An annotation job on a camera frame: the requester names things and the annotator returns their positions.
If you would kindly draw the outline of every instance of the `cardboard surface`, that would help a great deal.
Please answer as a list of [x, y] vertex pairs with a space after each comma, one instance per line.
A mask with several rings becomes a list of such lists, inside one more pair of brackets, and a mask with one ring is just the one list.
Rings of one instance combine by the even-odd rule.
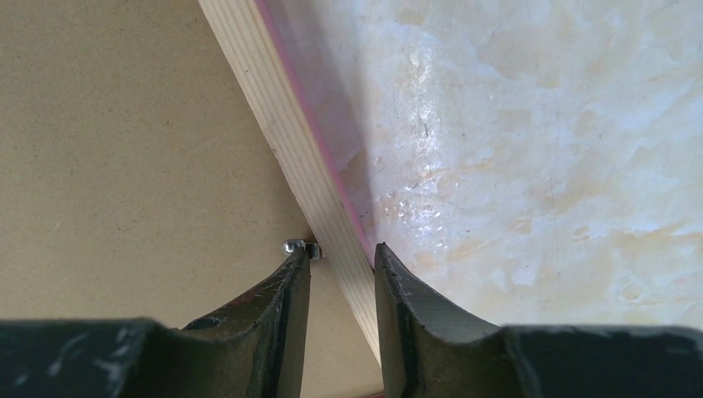
[[[0, 14], [0, 317], [182, 327], [308, 226], [195, 1], [79, 3]], [[310, 305], [302, 396], [380, 390], [324, 262]]]

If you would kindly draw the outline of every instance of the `scratch mark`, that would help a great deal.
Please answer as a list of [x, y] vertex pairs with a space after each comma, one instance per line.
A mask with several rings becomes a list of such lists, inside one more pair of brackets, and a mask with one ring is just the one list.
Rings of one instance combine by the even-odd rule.
[[122, 379], [123, 366], [119, 362], [107, 362], [102, 359], [95, 359], [93, 364], [100, 369], [108, 372], [108, 385], [105, 388], [107, 392], [111, 393], [112, 396], [117, 396], [120, 388], [120, 381]]
[[61, 366], [63, 366], [63, 361], [66, 357], [66, 354], [68, 354], [68, 351], [78, 342], [81, 340], [84, 340], [86, 337], [88, 337], [88, 333], [82, 333], [76, 337], [73, 337], [71, 340], [67, 341], [63, 347], [61, 347], [61, 350], [59, 351], [59, 356], [56, 358], [55, 361], [53, 361], [52, 364], [49, 365], [46, 369], [46, 374], [49, 376], [56, 376], [59, 374], [61, 371]]
[[127, 351], [129, 351], [129, 344], [125, 344], [122, 347], [118, 348], [112, 354], [110, 354], [110, 356], [111, 357], [121, 357], [122, 355], [126, 354]]
[[532, 22], [532, 10], [530, 9], [530, 0], [525, 0], [525, 7], [527, 8], [527, 20]]
[[390, 165], [391, 165], [391, 163], [388, 163], [388, 164], [386, 164], [384, 167], [381, 167], [381, 170], [379, 170], [378, 172], [374, 173], [374, 175], [371, 176], [371, 178], [369, 178], [369, 179], [370, 179], [370, 180], [374, 179], [374, 177], [376, 177], [377, 175], [381, 174], [381, 172], [384, 171], [384, 170], [386, 170]]
[[13, 384], [13, 386], [15, 386], [15, 387], [21, 386], [22, 384], [24, 384], [27, 381], [28, 378], [29, 378], [29, 375], [27, 375], [26, 373], [22, 373], [20, 376], [17, 377], [17, 379], [15, 379], [15, 383]]
[[270, 288], [278, 288], [281, 284], [283, 284], [283, 280], [277, 280], [276, 282], [273, 282], [272, 284], [266, 286], [264, 289], [270, 289]]
[[122, 342], [125, 337], [127, 337], [127, 334], [129, 333], [129, 329], [127, 328], [121, 328], [119, 329], [119, 332], [117, 332], [117, 338], [115, 338], [115, 342]]

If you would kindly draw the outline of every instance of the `screw head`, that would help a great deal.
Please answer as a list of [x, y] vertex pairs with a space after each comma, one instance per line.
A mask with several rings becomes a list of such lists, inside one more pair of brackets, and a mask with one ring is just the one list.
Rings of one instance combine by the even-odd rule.
[[298, 247], [305, 247], [305, 242], [302, 239], [291, 239], [284, 242], [284, 253], [291, 255]]

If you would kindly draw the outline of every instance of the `wooden strip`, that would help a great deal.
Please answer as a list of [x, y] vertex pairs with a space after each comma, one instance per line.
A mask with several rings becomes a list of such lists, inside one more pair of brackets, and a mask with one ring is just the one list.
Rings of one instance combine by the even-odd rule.
[[367, 257], [371, 248], [268, 10], [256, 0], [200, 4], [380, 363], [374, 281]]

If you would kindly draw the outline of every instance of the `marble veining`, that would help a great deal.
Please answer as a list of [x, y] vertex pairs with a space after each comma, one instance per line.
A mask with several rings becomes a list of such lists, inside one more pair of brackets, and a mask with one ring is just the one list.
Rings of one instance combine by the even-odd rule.
[[371, 242], [495, 323], [703, 328], [703, 2], [270, 2]]

